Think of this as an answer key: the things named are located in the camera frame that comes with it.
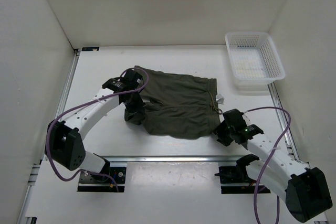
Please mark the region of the small blue label sticker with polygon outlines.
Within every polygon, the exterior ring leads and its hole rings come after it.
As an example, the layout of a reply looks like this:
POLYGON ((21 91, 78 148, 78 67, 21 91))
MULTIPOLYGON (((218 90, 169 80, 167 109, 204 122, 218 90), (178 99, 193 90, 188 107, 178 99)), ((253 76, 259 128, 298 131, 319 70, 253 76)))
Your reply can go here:
POLYGON ((100 47, 82 47, 81 51, 99 51, 100 47))

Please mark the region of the white perforated plastic basket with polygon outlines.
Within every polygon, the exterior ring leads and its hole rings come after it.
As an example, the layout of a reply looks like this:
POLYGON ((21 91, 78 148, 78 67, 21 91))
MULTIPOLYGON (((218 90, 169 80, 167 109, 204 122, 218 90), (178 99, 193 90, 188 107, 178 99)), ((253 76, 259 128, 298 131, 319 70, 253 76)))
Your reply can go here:
POLYGON ((264 95, 286 73, 271 36, 258 31, 225 35, 234 89, 243 95, 264 95))

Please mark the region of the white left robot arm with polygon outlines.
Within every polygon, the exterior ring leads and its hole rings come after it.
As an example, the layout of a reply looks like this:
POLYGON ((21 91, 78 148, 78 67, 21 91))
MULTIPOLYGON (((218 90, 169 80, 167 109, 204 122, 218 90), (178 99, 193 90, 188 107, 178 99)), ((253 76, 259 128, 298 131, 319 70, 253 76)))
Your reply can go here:
POLYGON ((114 183, 110 162, 85 150, 83 141, 89 131, 111 110, 124 104, 124 120, 139 125, 145 118, 145 103, 140 93, 149 81, 148 73, 138 67, 125 70, 121 76, 107 80, 87 103, 71 108, 50 122, 45 154, 54 173, 60 164, 69 171, 83 172, 99 183, 114 183))

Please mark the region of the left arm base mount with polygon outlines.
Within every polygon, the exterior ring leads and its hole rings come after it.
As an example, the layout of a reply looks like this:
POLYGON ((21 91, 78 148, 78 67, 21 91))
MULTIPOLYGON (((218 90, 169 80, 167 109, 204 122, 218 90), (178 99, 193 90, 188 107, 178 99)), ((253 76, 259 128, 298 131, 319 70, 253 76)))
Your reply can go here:
POLYGON ((127 167, 111 165, 109 177, 91 175, 81 172, 78 179, 77 192, 82 193, 123 193, 127 167))

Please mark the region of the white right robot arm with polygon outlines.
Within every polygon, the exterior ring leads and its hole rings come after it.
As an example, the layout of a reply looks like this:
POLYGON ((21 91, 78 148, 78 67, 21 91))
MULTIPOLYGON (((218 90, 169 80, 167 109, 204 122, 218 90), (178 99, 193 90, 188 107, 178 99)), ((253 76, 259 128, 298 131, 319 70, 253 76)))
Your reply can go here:
POLYGON ((279 140, 267 138, 255 124, 247 124, 244 113, 232 109, 223 113, 223 122, 213 131, 218 142, 229 146, 235 142, 250 153, 236 165, 222 166, 216 173, 223 184, 255 182, 254 200, 259 185, 277 195, 288 211, 304 223, 332 208, 327 180, 322 170, 295 160, 281 151, 279 140))

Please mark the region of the olive green shorts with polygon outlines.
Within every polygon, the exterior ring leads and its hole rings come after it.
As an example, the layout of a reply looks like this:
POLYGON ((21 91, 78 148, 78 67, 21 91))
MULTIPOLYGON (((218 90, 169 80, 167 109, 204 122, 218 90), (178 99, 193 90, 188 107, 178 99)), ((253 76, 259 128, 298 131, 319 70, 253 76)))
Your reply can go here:
POLYGON ((136 66, 146 82, 141 91, 144 111, 124 113, 126 122, 142 125, 150 135, 187 140, 211 135, 222 113, 215 101, 217 80, 165 73, 136 66))

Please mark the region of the aluminium front rail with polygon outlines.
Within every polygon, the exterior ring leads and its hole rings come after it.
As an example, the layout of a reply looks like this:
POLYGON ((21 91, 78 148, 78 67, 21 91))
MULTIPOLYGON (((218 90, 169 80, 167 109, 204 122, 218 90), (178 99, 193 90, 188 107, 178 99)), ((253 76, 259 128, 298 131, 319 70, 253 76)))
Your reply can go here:
POLYGON ((104 156, 110 162, 235 162, 241 156, 104 156))

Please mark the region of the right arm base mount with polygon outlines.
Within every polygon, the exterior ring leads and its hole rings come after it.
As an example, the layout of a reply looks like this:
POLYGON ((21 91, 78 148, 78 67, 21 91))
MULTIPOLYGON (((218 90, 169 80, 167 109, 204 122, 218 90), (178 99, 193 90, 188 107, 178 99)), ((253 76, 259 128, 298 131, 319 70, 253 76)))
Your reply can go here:
POLYGON ((220 166, 215 176, 220 178, 221 194, 253 194, 255 180, 247 175, 246 167, 259 158, 254 154, 248 154, 239 158, 235 166, 220 166))

